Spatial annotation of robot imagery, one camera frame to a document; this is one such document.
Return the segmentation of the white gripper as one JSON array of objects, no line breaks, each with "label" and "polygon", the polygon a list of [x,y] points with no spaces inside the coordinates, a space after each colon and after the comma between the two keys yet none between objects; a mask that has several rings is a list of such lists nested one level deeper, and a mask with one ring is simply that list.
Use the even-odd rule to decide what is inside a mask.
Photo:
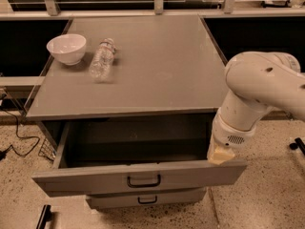
[{"label": "white gripper", "polygon": [[240,131],[227,124],[218,109],[213,119],[211,143],[207,153],[210,163],[220,165],[235,157],[231,148],[241,148],[254,136],[255,127],[249,131]]}]

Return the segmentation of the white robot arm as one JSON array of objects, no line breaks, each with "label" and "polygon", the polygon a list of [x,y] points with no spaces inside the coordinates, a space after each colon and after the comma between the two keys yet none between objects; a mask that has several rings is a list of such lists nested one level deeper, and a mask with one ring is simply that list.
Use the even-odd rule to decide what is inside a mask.
[{"label": "white robot arm", "polygon": [[305,120],[305,75],[289,53],[239,53],[225,67],[225,82],[229,91],[213,119],[207,153],[212,164],[233,159],[274,108]]}]

